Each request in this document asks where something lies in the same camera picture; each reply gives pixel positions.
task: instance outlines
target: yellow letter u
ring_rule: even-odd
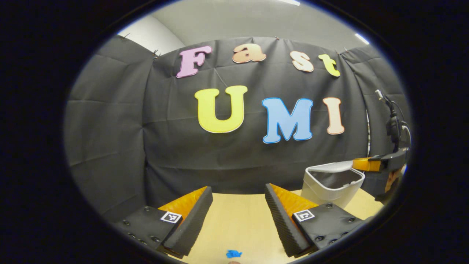
[[[225,92],[231,96],[231,116],[227,120],[218,120],[215,116],[215,97],[218,89],[204,89],[194,95],[198,100],[197,115],[200,126],[212,133],[228,133],[236,130],[244,121],[244,98],[246,86],[227,87]]]

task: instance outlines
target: white trash bin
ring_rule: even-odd
[[[306,168],[301,196],[317,204],[333,202],[344,208],[365,179],[352,164],[344,161]]]

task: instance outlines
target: wooden table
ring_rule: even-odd
[[[300,195],[301,190],[293,193]],[[366,219],[382,206],[359,189],[344,209]],[[227,258],[228,249],[242,252],[241,257]],[[264,194],[216,193],[189,256],[182,259],[189,264],[285,264],[294,260],[285,254]]]

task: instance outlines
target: ceiling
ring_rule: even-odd
[[[353,28],[309,4],[280,0],[182,0],[151,14],[185,45],[234,37],[279,37],[336,50],[362,47]]]

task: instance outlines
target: blue letter m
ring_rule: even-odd
[[[299,99],[296,102],[292,114],[280,98],[266,98],[262,100],[262,105],[267,108],[267,135],[263,138],[264,143],[277,143],[281,137],[277,133],[277,127],[283,134],[285,140],[289,140],[293,135],[295,140],[308,140],[313,134],[310,130],[311,107],[313,101],[310,99]]]

